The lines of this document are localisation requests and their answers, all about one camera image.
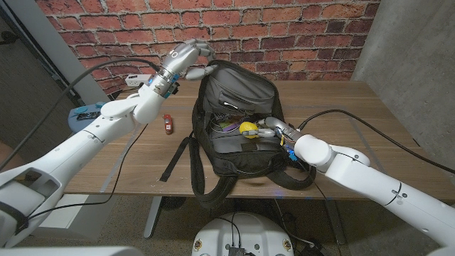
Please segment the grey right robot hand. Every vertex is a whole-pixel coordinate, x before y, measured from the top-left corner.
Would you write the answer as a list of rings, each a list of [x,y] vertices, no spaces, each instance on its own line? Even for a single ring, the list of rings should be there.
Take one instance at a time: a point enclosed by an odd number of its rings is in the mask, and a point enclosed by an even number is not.
[[[248,139],[284,137],[284,140],[296,142],[302,134],[285,122],[275,117],[267,117],[255,122],[243,122],[239,127],[242,136]]]

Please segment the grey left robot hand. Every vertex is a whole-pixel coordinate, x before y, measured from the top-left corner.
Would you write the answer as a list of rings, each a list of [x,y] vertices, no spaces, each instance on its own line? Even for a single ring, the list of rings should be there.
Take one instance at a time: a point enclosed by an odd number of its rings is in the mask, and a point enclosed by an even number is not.
[[[164,59],[159,75],[167,82],[175,82],[200,57],[215,59],[215,51],[206,41],[190,39],[177,45]]]

